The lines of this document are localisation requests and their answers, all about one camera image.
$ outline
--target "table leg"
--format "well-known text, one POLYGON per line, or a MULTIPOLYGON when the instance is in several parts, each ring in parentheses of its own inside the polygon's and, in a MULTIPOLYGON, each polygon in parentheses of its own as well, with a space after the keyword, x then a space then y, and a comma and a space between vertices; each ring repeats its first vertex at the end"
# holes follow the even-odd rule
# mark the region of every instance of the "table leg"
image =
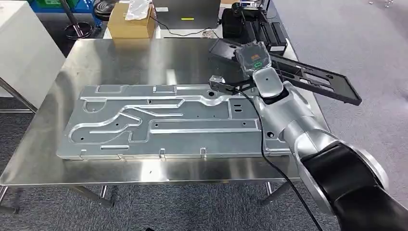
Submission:
POLYGON ((103 193, 103 197, 102 197, 102 195, 99 196, 99 195, 95 194, 94 192, 92 192, 91 190, 89 190, 89 189, 87 189, 87 188, 85 188, 83 186, 69 186, 69 188, 72 189, 73 191, 79 193, 80 195, 82 195, 84 197, 87 197, 87 198, 89 198, 89 199, 91 199, 93 201, 98 202, 100 205, 102 205, 104 207, 112 207, 113 206, 113 203, 111 201, 106 200, 104 198, 105 193, 103 193))
MULTIPOLYGON (((12 95, 14 98, 18 99, 20 102, 22 102, 26 107, 29 108, 29 110, 33 113, 37 112, 37 108, 30 103, 24 96, 22 96, 18 91, 16 91, 10 84, 8 84, 4 79, 0 77, 0 86, 4 88, 10 95, 12 95)), ((26 109, 2 109, 4 110, 3 112, 10 113, 27 113, 26 109)))
POLYGON ((277 190, 271 192, 270 191, 270 184, 269 184, 269 182, 267 182, 267 189, 268 189, 269 196, 261 201, 261 205, 269 205, 270 203, 272 203, 272 201, 274 201, 280 195, 287 192, 290 188, 291 188, 291 185, 288 182, 285 182, 277 190))
MULTIPOLYGON (((0 193, 0 204, 3 201, 4 196, 6 195, 7 189, 8 187, 4 187, 4 186, 0 188, 0 192, 1 192, 0 193)), ((0 205, 0 213, 17 214, 18 209, 0 205)))
POLYGON ((101 198, 105 198, 107 188, 108 188, 108 187, 107 187, 106 185, 103 185, 103 186, 102 186, 101 193, 99 194, 99 196, 100 196, 101 198))

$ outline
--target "machined metal plate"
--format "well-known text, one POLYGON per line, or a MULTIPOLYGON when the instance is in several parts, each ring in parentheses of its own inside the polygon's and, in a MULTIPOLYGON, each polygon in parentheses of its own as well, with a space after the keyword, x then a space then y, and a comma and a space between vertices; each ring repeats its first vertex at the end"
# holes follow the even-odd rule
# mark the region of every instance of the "machined metal plate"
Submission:
MULTIPOLYGON (((250 96, 256 89, 248 90, 250 96)), ((289 154, 264 123, 266 155, 289 154)), ((63 159, 260 157, 254 108, 208 85, 86 86, 57 151, 63 159)))

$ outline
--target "white plastic bag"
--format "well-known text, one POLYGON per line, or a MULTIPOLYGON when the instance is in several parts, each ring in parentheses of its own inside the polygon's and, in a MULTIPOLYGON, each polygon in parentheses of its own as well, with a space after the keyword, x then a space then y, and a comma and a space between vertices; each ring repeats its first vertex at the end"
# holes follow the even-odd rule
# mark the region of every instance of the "white plastic bag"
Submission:
POLYGON ((130 0, 125 20, 141 20, 149 12, 149 0, 130 0))

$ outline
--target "cardboard box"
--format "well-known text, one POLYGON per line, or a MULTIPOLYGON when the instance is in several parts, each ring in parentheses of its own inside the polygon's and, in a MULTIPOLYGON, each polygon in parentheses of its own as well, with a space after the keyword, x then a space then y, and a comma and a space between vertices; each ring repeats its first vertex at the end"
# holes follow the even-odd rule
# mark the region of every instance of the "cardboard box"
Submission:
POLYGON ((128 3, 116 3, 108 22, 109 32, 113 39, 147 39, 153 37, 155 21, 150 18, 153 14, 149 7, 148 16, 141 20, 125 20, 128 12, 128 3))
POLYGON ((221 0, 221 4, 233 4, 239 1, 240 0, 221 0))

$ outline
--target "orange sticker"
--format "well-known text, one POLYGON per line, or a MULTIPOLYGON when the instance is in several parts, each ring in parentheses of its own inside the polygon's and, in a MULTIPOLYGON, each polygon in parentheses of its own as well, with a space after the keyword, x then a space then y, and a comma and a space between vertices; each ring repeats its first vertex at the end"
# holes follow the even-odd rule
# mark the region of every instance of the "orange sticker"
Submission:
POLYGON ((256 55, 251 56, 251 59, 252 59, 252 60, 254 60, 254 59, 258 59, 258 58, 259 58, 259 55, 257 55, 257 54, 256 54, 256 55))

